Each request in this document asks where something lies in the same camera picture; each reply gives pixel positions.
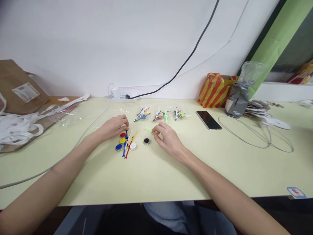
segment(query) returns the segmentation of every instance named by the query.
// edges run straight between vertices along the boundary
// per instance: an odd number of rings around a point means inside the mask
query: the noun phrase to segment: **black cable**
[[[163,87],[165,87],[167,84],[169,84],[171,81],[174,80],[174,78],[176,78],[177,74],[182,70],[182,68],[184,67],[184,65],[188,62],[188,60],[192,57],[193,53],[196,51],[197,47],[198,47],[198,44],[203,36],[203,34],[205,33],[206,29],[208,28],[209,24],[211,23],[212,19],[213,19],[213,16],[214,16],[214,13],[215,13],[215,10],[217,8],[217,5],[218,5],[218,2],[219,0],[216,1],[216,4],[215,4],[215,7],[213,9],[213,12],[211,14],[211,17],[209,19],[209,22],[207,23],[206,27],[204,28],[200,38],[198,39],[197,43],[196,43],[196,46],[195,48],[193,49],[192,53],[190,54],[190,56],[187,58],[187,60],[183,63],[183,65],[180,67],[180,69],[177,71],[177,73],[175,74],[175,76],[170,80],[168,81],[167,83],[165,83],[163,86],[161,86],[159,89],[155,90],[155,91],[152,91],[152,92],[149,92],[149,93],[145,93],[145,94],[142,94],[142,95],[137,95],[135,97],[129,97],[126,95],[126,98],[127,99],[134,99],[134,98],[137,98],[137,97],[140,97],[140,96],[144,96],[144,95],[150,95],[150,94],[153,94],[153,93],[156,93],[157,91],[161,90]]]

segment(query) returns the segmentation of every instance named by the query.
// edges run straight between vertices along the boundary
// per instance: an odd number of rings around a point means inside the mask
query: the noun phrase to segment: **red yellow striped bag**
[[[200,90],[198,103],[203,108],[224,108],[228,92],[238,76],[209,73]]]

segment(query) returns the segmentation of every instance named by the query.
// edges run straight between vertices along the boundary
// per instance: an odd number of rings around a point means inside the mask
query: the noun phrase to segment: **power strip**
[[[120,97],[118,97],[118,98],[115,98],[115,97],[109,98],[109,99],[108,99],[108,102],[137,102],[137,98],[134,98],[134,99],[127,99],[127,98],[125,97],[125,95],[122,95],[122,96],[120,96]]]

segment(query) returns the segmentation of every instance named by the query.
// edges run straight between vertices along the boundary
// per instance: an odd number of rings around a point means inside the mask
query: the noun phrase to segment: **sticker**
[[[226,100],[226,104],[225,104],[225,110],[228,112],[228,110],[231,108],[232,104],[234,103],[234,101],[231,101],[230,99]]]
[[[287,187],[287,190],[294,198],[306,198],[306,195],[298,188]]]
[[[30,84],[25,83],[17,88],[12,89],[12,91],[18,95],[25,103],[32,101],[34,98],[39,96],[39,92]]]

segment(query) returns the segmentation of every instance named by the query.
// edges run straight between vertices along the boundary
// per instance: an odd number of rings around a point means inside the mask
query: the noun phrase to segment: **desk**
[[[140,99],[136,103],[111,103],[108,111],[87,131],[92,133],[107,119],[125,113],[130,129],[138,130],[134,140],[138,147],[130,151],[128,159],[115,151],[119,137],[100,145],[88,158],[82,171],[60,202],[60,206],[135,203],[154,201],[179,201],[210,199],[193,174],[181,163],[168,156],[154,141],[145,127],[150,121],[133,120],[140,105],[154,107],[184,103],[192,117],[169,125],[176,130],[183,144],[209,166],[217,170],[250,197],[288,195],[286,187],[298,187],[307,197],[313,197],[313,110],[295,103],[284,103],[285,108],[272,107],[275,118],[288,123],[291,130],[280,131],[294,145],[294,153],[285,153],[274,147],[260,149],[248,145],[227,130],[209,131],[197,117],[197,110],[204,110],[193,100]],[[43,135],[14,153],[0,155],[0,184],[15,182],[33,176],[65,156],[85,129],[109,105],[105,98],[90,98],[76,108],[84,119],[68,127],[58,124]],[[216,120],[225,115],[223,109],[206,109]],[[253,128],[258,124],[241,117]],[[239,136],[256,145],[264,145],[251,131],[235,120],[223,123]],[[152,139],[144,145],[144,138]],[[289,146],[273,135],[273,142],[280,148]],[[5,208],[35,180],[0,190],[0,209]]]

